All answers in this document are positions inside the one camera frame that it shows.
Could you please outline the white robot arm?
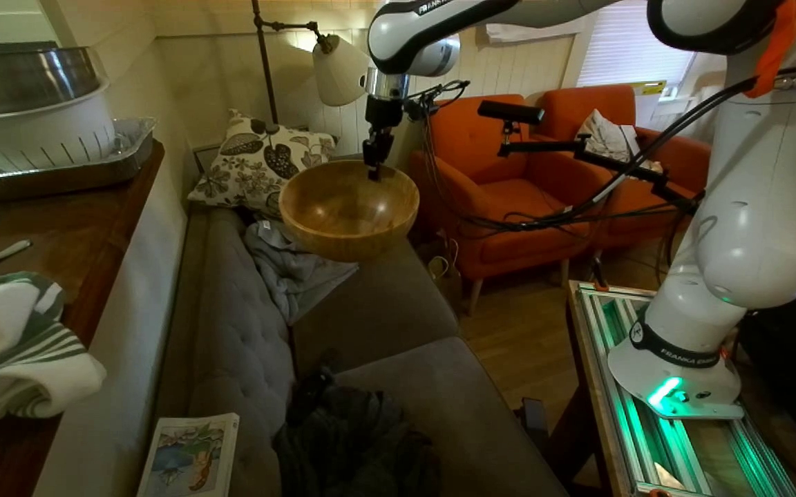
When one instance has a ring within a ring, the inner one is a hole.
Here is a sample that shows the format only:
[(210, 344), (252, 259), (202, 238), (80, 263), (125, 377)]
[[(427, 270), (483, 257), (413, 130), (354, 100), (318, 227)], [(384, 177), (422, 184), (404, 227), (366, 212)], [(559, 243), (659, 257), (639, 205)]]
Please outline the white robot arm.
[(659, 417), (738, 419), (724, 348), (752, 310), (796, 297), (796, 0), (646, 0), (669, 47), (727, 60), (701, 199), (653, 301), (608, 351), (612, 381)]

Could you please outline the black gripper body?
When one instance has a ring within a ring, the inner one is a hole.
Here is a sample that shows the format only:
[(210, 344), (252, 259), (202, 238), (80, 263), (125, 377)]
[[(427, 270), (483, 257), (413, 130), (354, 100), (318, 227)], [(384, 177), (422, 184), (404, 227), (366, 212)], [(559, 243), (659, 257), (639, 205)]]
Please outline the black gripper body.
[(404, 101), (366, 96), (365, 122), (366, 138), (362, 141), (365, 158), (387, 158), (393, 147), (393, 130), (401, 123)]

